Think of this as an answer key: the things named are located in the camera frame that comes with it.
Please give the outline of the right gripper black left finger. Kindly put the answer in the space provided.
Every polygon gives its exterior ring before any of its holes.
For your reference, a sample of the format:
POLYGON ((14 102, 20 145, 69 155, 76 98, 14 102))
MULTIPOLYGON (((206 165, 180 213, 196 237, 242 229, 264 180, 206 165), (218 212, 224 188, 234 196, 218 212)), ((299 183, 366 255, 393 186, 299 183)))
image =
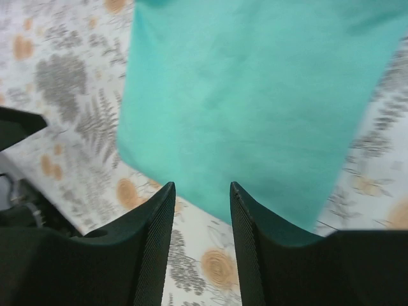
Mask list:
POLYGON ((1 226, 2 305, 160 305, 176 188, 82 237, 1 226))

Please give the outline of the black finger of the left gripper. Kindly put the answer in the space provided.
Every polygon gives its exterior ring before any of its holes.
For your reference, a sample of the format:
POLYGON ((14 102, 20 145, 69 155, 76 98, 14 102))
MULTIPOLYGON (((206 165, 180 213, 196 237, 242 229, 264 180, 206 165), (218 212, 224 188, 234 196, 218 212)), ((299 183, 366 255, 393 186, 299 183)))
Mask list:
POLYGON ((47 127, 39 114, 1 107, 0 148, 1 151, 21 142, 47 127))

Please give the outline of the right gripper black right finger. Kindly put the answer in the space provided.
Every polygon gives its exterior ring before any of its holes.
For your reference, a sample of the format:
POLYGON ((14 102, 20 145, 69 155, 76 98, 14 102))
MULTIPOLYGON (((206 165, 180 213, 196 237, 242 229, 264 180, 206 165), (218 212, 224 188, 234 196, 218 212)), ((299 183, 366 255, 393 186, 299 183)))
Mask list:
POLYGON ((230 186, 243 305, 406 305, 407 232, 295 226, 230 186))

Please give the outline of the teal t-shirt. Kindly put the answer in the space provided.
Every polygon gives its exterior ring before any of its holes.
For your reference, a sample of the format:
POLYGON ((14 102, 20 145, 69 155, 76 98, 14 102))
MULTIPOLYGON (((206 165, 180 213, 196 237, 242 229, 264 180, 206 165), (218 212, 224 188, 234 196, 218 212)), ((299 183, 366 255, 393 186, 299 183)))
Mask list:
POLYGON ((238 182, 311 230, 406 30, 406 1, 138 1, 119 154, 225 222, 238 182))

